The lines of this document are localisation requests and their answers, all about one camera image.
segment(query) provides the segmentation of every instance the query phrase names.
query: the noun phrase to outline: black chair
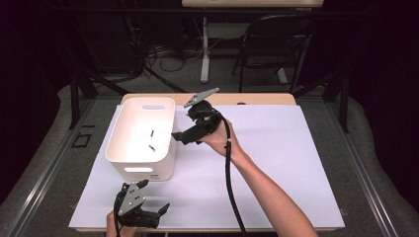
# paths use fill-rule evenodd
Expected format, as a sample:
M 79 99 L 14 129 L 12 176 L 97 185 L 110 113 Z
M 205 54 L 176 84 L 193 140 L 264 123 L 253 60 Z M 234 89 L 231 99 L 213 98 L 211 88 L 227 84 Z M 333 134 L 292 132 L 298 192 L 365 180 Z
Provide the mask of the black chair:
M 252 22 L 241 37 L 239 92 L 243 87 L 243 69 L 294 68 L 290 93 L 296 86 L 297 71 L 305 42 L 314 30 L 314 21 L 304 15 L 270 15 Z

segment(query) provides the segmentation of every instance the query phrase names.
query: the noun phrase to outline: white paper sheet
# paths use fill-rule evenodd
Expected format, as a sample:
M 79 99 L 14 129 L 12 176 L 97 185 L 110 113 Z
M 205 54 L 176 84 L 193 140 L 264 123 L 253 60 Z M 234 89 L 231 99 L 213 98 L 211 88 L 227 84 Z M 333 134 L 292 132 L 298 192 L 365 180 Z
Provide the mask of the white paper sheet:
M 117 107 L 110 127 L 115 123 Z M 217 106 L 231 120 L 242 147 L 277 182 L 318 229 L 345 226 L 317 150 L 299 106 Z M 187 109 L 176 108 L 180 130 L 191 127 Z M 106 214 L 126 182 L 105 157 L 108 132 L 98 153 L 69 227 L 106 228 Z M 143 189 L 143 209 L 157 211 L 170 202 L 160 219 L 162 230 L 238 229 L 225 186 L 224 158 L 205 144 L 178 142 L 175 168 L 167 182 L 150 182 Z M 248 229 L 272 229 L 250 189 L 231 166 L 234 196 Z

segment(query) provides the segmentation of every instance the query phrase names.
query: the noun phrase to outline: electrical cable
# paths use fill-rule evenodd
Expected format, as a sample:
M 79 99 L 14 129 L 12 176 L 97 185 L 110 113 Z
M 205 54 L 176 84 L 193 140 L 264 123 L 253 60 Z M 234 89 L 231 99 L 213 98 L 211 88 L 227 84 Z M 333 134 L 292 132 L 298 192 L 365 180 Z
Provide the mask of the electrical cable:
M 195 50 L 183 50 L 182 52 L 179 52 L 177 50 L 171 49 L 169 46 L 166 46 L 165 44 L 159 44 L 159 43 L 162 43 L 162 42 L 160 42 L 158 39 L 154 39 L 155 41 L 157 41 L 157 45 L 153 45 L 153 46 L 150 47 L 150 50 L 148 51 L 148 54 L 146 55 L 146 58 L 148 58 L 148 59 L 152 58 L 154 62 L 157 59 L 160 59 L 159 66 L 163 71 L 166 71 L 166 72 L 179 71 L 184 67 L 185 62 L 187 60 L 194 60 L 194 59 L 199 58 L 204 51 L 204 38 L 203 38 L 203 35 L 200 31 L 200 28 L 198 27 L 196 19 L 194 18 L 193 20 L 194 20 L 197 32 L 200 36 L 199 39 L 200 39 L 200 42 L 201 42 L 200 45 L 197 45 L 197 48 Z M 220 39 L 217 39 L 216 42 L 209 47 L 209 49 L 214 47 L 219 41 L 220 41 Z M 186 55 L 185 52 L 187 52 L 187 51 L 191 51 L 192 53 L 190 53 L 189 55 Z M 175 68 L 175 69 L 172 69 L 172 70 L 164 68 L 163 59 L 166 58 L 166 57 L 173 57 L 173 58 L 178 58 L 179 57 L 179 59 L 182 60 L 181 65 L 178 68 Z
M 228 125 L 227 119 L 218 111 L 197 111 L 190 113 L 190 115 L 198 115 L 198 114 L 214 114 L 222 119 L 225 126 L 225 132 L 227 135 L 227 141 L 225 143 L 225 183 L 227 186 L 227 193 L 228 198 L 230 199 L 231 206 L 234 211 L 234 215 L 237 219 L 238 225 L 240 227 L 241 235 L 246 237 L 246 228 L 244 227 L 243 220 L 241 219 L 240 213 L 237 208 L 237 204 L 235 202 L 232 186 L 231 186 L 231 175 L 230 175 L 230 164 L 231 164 L 231 132 L 230 127 Z
M 118 219 L 117 219 L 117 202 L 120 198 L 121 198 L 121 192 L 117 194 L 117 198 L 115 198 L 115 202 L 114 202 L 114 222 L 115 222 L 115 231 L 117 232 L 117 237 L 121 237 L 121 229 L 123 228 L 122 226 L 121 226 L 121 229 L 118 228 L 119 224 L 118 224 Z
M 144 67 L 144 70 L 148 71 L 151 75 L 153 75 L 155 78 L 157 78 L 159 81 L 161 81 L 166 86 L 170 87 L 173 91 L 180 92 L 180 93 L 188 93 L 187 91 L 180 88 L 178 85 L 174 84 L 173 82 L 170 82 L 170 81 L 164 79 L 163 77 L 159 76 L 157 73 L 155 73 L 153 70 L 151 70 L 151 68 Z

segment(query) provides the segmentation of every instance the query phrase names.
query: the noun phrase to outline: white bin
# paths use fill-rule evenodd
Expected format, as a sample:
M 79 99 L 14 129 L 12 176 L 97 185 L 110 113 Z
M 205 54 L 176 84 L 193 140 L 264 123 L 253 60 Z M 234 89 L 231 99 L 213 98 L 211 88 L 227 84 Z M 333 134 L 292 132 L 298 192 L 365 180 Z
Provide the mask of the white bin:
M 107 159 L 128 181 L 165 181 L 173 173 L 177 142 L 175 102 L 132 98 L 124 102 L 106 150 Z

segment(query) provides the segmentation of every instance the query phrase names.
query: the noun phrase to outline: human arm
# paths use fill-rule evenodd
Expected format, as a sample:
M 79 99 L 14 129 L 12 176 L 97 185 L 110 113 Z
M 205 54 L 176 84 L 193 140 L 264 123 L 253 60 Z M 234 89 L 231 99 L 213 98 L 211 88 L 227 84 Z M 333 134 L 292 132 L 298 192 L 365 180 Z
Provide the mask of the human arm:
M 124 226 L 120 232 L 121 237 L 132 237 L 135 234 L 135 231 L 137 229 L 138 229 L 137 227 Z M 106 216 L 106 237 L 116 237 L 116 236 L 117 236 L 117 230 L 115 228 L 114 212 L 111 211 Z
M 242 149 L 231 122 L 228 126 L 231 133 L 231 162 L 259 201 L 277 234 L 282 237 L 317 236 L 302 210 Z M 226 155 L 226 140 L 226 128 L 223 121 L 215 132 L 201 139 L 222 156 Z

